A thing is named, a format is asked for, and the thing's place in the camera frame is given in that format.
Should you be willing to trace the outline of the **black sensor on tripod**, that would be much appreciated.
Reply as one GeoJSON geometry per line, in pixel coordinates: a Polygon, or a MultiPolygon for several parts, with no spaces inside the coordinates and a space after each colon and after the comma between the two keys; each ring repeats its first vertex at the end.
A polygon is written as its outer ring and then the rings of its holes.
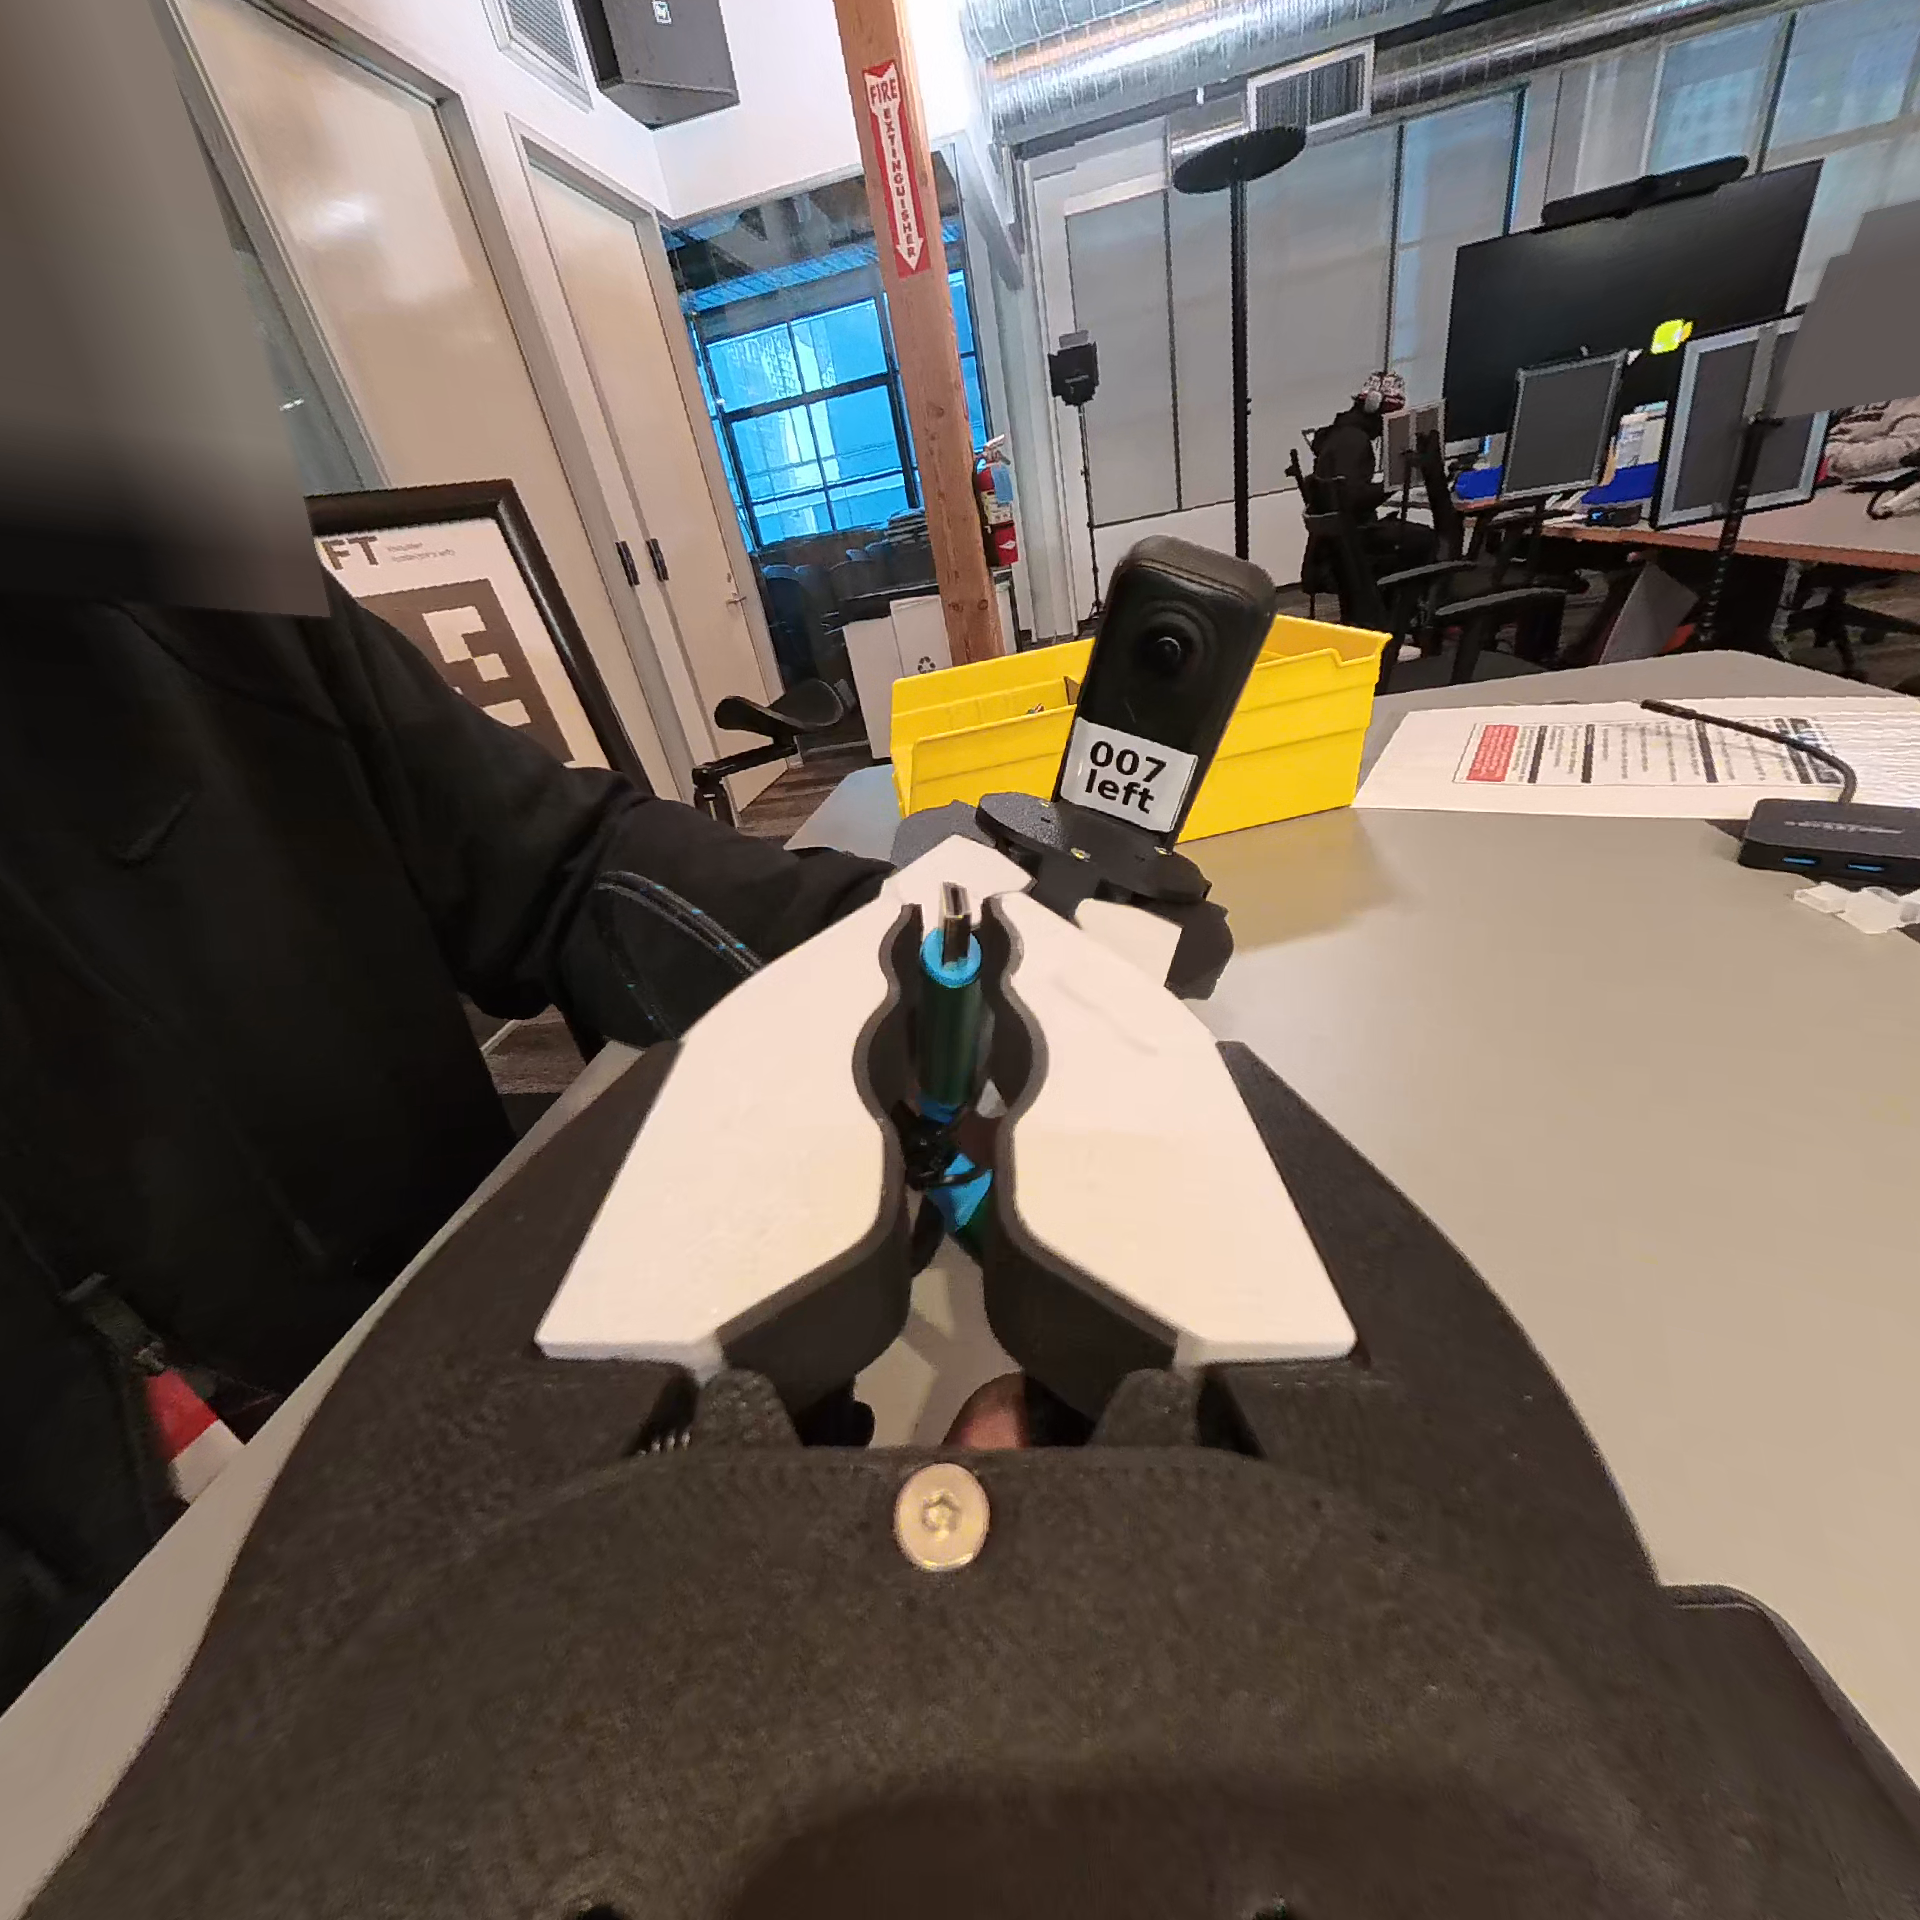
{"type": "Polygon", "coordinates": [[[1079,436],[1079,470],[1083,482],[1083,502],[1087,512],[1087,535],[1098,531],[1098,506],[1093,487],[1093,439],[1087,425],[1087,408],[1098,395],[1098,346],[1083,331],[1068,331],[1047,356],[1048,391],[1074,415],[1079,436]]]}

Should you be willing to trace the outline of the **large black screen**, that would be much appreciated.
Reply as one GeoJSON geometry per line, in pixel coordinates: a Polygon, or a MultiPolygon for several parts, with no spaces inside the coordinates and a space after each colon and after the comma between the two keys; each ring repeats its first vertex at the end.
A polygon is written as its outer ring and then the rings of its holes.
{"type": "Polygon", "coordinates": [[[1652,348],[1667,323],[1784,313],[1822,160],[1455,252],[1442,372],[1454,442],[1507,433],[1525,369],[1652,348]]]}

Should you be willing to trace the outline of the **white door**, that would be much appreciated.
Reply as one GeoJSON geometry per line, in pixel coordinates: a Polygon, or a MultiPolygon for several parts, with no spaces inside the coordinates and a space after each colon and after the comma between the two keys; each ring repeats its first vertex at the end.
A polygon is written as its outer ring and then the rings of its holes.
{"type": "Polygon", "coordinates": [[[693,761],[744,753],[726,700],[782,680],[655,214],[533,132],[518,152],[616,473],[614,523],[693,761]]]}
{"type": "Polygon", "coordinates": [[[182,6],[210,102],[391,487],[507,479],[644,775],[653,715],[440,113],[258,6],[182,6]]]}

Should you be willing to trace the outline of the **wall air vent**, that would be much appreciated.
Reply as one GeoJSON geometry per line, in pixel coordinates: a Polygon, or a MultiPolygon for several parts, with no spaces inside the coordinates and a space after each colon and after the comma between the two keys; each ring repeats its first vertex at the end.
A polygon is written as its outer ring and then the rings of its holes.
{"type": "Polygon", "coordinates": [[[1245,82],[1245,126],[1314,138],[1373,113],[1375,47],[1368,40],[1275,67],[1245,82]]]}
{"type": "Polygon", "coordinates": [[[571,2],[485,2],[498,51],[579,108],[594,102],[571,2]]]}

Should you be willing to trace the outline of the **red and white post sign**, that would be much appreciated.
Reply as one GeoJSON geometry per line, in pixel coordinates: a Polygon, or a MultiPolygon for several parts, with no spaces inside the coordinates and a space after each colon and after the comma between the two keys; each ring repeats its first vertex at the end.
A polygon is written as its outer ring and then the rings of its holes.
{"type": "Polygon", "coordinates": [[[862,72],[862,88],[895,272],[900,280],[915,280],[930,270],[930,256],[938,248],[927,238],[927,218],[915,160],[910,102],[899,59],[866,67],[862,72]]]}

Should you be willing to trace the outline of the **black framed poster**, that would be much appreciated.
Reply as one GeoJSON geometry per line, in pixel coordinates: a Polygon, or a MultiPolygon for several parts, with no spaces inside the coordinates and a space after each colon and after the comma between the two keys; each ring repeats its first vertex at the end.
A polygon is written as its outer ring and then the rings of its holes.
{"type": "Polygon", "coordinates": [[[586,633],[507,479],[307,498],[326,577],[500,728],[648,787],[586,633]]]}

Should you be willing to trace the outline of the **small grey monitor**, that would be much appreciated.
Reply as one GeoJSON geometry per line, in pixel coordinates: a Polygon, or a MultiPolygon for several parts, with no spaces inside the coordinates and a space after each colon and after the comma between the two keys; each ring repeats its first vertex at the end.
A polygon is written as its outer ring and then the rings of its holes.
{"type": "Polygon", "coordinates": [[[1547,502],[1597,486],[1631,350],[1522,369],[1503,434],[1498,498],[1547,502]]]}

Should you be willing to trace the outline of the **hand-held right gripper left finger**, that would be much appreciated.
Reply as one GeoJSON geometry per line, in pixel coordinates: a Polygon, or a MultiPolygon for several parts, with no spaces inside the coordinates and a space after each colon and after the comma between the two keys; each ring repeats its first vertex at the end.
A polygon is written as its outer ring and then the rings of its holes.
{"type": "Polygon", "coordinates": [[[667,1052],[630,1151],[538,1327],[550,1361],[855,1382],[906,1328],[910,978],[922,912],[874,904],[770,962],[667,1052]]]}

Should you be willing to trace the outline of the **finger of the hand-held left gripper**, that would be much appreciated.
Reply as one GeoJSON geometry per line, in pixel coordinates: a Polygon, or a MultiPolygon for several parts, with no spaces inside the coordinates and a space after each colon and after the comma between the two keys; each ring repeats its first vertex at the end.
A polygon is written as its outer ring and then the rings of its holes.
{"type": "Polygon", "coordinates": [[[1103,899],[1079,904],[1072,921],[1102,950],[1170,992],[1168,984],[1183,937],[1176,921],[1135,904],[1103,899]]]}
{"type": "Polygon", "coordinates": [[[1034,879],[975,823],[974,809],[924,809],[906,816],[894,839],[894,904],[941,905],[947,887],[970,905],[1027,894],[1034,879]]]}

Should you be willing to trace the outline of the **black floor lamp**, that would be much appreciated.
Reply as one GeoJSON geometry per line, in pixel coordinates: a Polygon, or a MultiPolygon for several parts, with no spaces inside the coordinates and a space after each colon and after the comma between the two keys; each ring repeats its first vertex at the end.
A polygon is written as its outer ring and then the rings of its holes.
{"type": "Polygon", "coordinates": [[[1227,201],[1229,223],[1229,383],[1232,383],[1232,554],[1252,559],[1251,465],[1251,188],[1306,154],[1303,129],[1248,129],[1189,152],[1170,174],[1187,199],[1227,201]]]}

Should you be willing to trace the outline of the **printed paper sheet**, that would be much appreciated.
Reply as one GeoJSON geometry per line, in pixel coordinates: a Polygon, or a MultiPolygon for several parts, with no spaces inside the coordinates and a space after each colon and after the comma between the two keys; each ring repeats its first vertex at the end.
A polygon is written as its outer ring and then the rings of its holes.
{"type": "Polygon", "coordinates": [[[1418,712],[1360,779],[1358,809],[1743,823],[1758,800],[1917,803],[1915,700],[1691,700],[1418,712]]]}

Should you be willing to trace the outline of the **grey framed monitor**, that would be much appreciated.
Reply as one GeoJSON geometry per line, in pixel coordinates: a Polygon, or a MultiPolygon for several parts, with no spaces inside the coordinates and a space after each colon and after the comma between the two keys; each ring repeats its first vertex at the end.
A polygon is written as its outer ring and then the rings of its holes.
{"type": "Polygon", "coordinates": [[[1803,312],[1702,331],[1678,352],[1660,473],[1647,506],[1654,531],[1720,521],[1746,486],[1743,512],[1813,498],[1830,419],[1780,410],[1784,361],[1803,312]]]}

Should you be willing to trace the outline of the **person's left forearm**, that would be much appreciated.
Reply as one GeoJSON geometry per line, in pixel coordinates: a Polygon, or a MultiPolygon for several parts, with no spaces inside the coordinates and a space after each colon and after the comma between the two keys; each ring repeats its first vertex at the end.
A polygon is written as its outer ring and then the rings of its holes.
{"type": "Polygon", "coordinates": [[[567,775],[588,804],[559,865],[547,988],[575,1039],[683,1039],[773,961],[871,905],[890,870],[787,851],[620,775],[567,775]]]}

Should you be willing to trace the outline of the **person's black jacket torso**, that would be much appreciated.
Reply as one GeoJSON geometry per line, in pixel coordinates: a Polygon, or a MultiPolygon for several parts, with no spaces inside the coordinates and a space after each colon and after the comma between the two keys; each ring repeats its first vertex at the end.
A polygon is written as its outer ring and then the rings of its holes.
{"type": "Polygon", "coordinates": [[[466,1010],[616,1033],[602,873],[710,823],[323,619],[4,595],[4,1705],[514,1142],[466,1010]]]}

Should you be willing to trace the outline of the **black wall speaker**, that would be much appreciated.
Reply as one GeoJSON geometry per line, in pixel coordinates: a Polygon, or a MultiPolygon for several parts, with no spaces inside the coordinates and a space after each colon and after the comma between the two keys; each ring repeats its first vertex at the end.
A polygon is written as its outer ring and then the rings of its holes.
{"type": "Polygon", "coordinates": [[[648,131],[738,105],[720,2],[575,2],[596,90],[648,131]]]}

